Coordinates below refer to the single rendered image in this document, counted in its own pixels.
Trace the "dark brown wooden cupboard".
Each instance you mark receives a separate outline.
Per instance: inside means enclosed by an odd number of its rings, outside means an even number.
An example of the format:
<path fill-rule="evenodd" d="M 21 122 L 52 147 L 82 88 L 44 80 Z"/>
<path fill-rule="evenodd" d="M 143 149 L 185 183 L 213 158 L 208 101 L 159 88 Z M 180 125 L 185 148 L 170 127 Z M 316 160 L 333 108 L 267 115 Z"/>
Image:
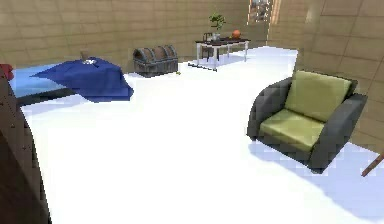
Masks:
<path fill-rule="evenodd" d="M 0 68 L 0 224 L 51 224 L 33 135 Z"/>

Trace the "green potted house plant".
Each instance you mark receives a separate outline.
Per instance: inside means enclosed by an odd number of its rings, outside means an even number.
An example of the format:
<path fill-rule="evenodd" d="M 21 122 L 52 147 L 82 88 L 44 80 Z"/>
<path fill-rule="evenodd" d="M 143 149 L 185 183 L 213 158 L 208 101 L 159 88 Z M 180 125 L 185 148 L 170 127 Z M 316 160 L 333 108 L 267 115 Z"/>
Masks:
<path fill-rule="evenodd" d="M 219 40 L 220 39 L 219 31 L 222 29 L 223 25 L 226 23 L 226 19 L 221 14 L 213 13 L 209 17 L 209 20 L 212 23 L 211 27 L 216 29 L 216 31 L 212 34 L 212 39 L 214 41 Z"/>

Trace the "dark wooden treasure chest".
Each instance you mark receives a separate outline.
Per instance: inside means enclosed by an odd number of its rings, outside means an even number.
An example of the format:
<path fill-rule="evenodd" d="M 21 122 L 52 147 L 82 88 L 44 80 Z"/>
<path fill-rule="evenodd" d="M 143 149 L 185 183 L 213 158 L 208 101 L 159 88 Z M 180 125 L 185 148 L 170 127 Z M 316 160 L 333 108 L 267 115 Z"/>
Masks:
<path fill-rule="evenodd" d="M 172 45 L 138 48 L 133 52 L 134 70 L 145 78 L 178 71 L 177 51 Z"/>

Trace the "framed wall picture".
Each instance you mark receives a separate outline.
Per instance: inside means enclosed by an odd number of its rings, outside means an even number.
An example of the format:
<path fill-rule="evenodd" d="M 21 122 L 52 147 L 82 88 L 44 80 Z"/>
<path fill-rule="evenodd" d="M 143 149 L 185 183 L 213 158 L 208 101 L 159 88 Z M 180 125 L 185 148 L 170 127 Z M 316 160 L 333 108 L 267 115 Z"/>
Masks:
<path fill-rule="evenodd" d="M 281 0 L 250 0 L 247 24 L 269 22 L 277 24 Z"/>

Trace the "brown wooden stick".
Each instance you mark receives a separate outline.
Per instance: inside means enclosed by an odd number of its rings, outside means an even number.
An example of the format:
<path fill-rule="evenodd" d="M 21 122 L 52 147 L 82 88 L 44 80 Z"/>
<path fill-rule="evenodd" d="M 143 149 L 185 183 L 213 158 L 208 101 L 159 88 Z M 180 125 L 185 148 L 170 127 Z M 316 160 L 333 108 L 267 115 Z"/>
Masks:
<path fill-rule="evenodd" d="M 375 167 L 377 167 L 384 159 L 384 154 L 379 154 L 361 173 L 362 177 L 366 177 Z"/>

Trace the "dark top table white legs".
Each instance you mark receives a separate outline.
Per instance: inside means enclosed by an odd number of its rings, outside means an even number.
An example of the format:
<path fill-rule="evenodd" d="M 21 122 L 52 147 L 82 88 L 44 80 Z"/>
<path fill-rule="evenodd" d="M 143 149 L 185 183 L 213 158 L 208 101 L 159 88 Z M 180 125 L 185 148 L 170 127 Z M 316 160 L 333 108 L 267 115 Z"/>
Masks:
<path fill-rule="evenodd" d="M 231 38 L 224 38 L 216 41 L 212 41 L 209 44 L 204 44 L 203 41 L 196 41 L 196 62 L 195 63 L 189 63 L 189 66 L 197 67 L 197 68 L 204 68 L 200 64 L 200 51 L 202 47 L 210 47 L 216 50 L 213 56 L 213 67 L 211 68 L 212 71 L 217 70 L 218 65 L 218 52 L 221 48 L 225 48 L 227 50 L 227 53 L 230 53 L 230 49 L 233 46 L 237 45 L 243 45 L 244 46 L 244 61 L 247 61 L 247 51 L 249 47 L 250 40 L 249 39 L 231 39 Z"/>

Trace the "bed with blue blanket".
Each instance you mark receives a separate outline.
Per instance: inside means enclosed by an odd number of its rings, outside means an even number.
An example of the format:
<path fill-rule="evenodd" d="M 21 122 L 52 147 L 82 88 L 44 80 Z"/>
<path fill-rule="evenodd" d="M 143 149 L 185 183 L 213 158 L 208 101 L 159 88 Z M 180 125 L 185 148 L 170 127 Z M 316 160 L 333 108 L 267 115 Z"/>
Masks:
<path fill-rule="evenodd" d="M 122 69 L 106 60 L 90 57 L 58 64 L 16 69 L 10 86 L 20 106 L 80 95 L 88 101 L 129 101 L 134 93 Z"/>

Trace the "red pillow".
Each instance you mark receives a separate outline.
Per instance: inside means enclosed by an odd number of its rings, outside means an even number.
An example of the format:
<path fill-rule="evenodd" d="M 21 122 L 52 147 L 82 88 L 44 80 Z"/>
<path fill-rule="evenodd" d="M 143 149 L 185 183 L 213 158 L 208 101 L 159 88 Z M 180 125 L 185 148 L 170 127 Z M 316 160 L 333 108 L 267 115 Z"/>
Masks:
<path fill-rule="evenodd" d="M 8 81 L 14 78 L 13 67 L 10 64 L 0 64 L 0 68 L 3 70 Z"/>

